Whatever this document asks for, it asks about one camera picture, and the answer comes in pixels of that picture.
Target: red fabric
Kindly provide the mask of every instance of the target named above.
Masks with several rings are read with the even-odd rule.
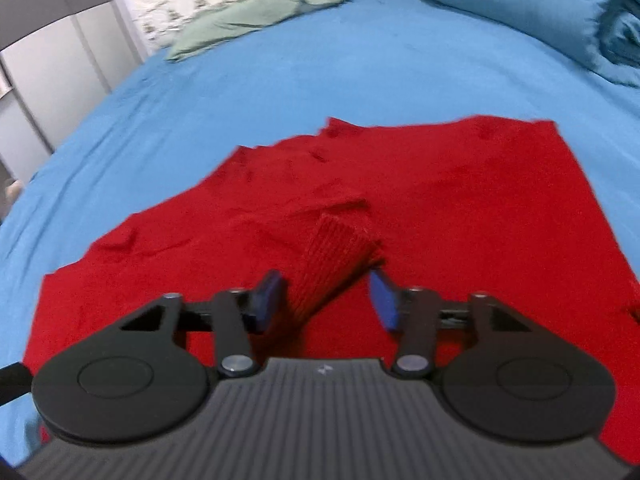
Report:
[[[310,254],[323,254],[324,245],[313,241],[323,214],[381,240],[385,270],[396,283],[427,286],[452,300],[487,290],[598,358],[618,386],[602,439],[640,460],[633,423],[640,420],[640,327],[630,315],[640,304],[638,284],[548,121],[474,117],[361,128],[330,120],[318,136],[239,148],[195,188],[131,216],[78,263],[47,276],[24,362],[36,371],[163,292],[204,300],[223,288],[255,285],[270,268],[282,270],[293,291],[303,289],[296,301],[319,304],[330,287],[315,294],[315,285],[300,284],[314,270],[305,262],[322,261]],[[327,249],[323,276],[332,262],[344,266],[339,249]],[[347,267],[336,276],[358,265]],[[454,343],[446,345],[449,355]],[[395,347],[360,280],[301,331],[262,349],[389,363]],[[209,336],[192,335],[188,348],[211,361]]]

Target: red sweater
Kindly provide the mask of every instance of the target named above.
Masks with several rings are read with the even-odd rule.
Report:
[[[36,371],[164,292],[201,301],[275,268],[290,279],[289,306],[255,339],[263,355],[390,363],[396,343],[363,280],[292,332],[379,260],[379,246],[396,283],[452,300],[487,290],[599,359],[618,386],[602,439],[640,461],[640,327],[629,314],[638,282],[548,121],[330,120],[318,136],[239,148],[196,187],[132,215],[47,276],[24,362]],[[191,335],[188,348],[212,361],[209,336]]]

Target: metal screw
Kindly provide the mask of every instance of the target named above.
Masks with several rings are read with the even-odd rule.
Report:
[[[222,367],[229,372],[245,372],[254,365],[254,360],[242,354],[228,355],[222,359]]]
[[[420,372],[427,369],[429,361],[421,355],[408,354],[399,358],[396,365],[405,372]]]

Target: mattress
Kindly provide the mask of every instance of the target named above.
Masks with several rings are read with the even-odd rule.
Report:
[[[640,272],[640,91],[530,36],[423,0],[351,0],[171,64],[149,59],[36,174],[0,227],[0,366],[21,359],[45,274],[187,188],[238,144],[473,114],[554,120]],[[37,442],[29,396],[0,408],[0,455]]]

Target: black circular disc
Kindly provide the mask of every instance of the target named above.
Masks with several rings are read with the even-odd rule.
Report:
[[[209,386],[199,361],[158,338],[134,334],[112,344],[88,339],[41,368],[33,400],[54,433],[122,444],[162,433],[201,405]]]
[[[442,391],[453,410],[478,430],[521,443],[596,433],[615,398],[603,366],[550,338],[481,342],[449,364]]]

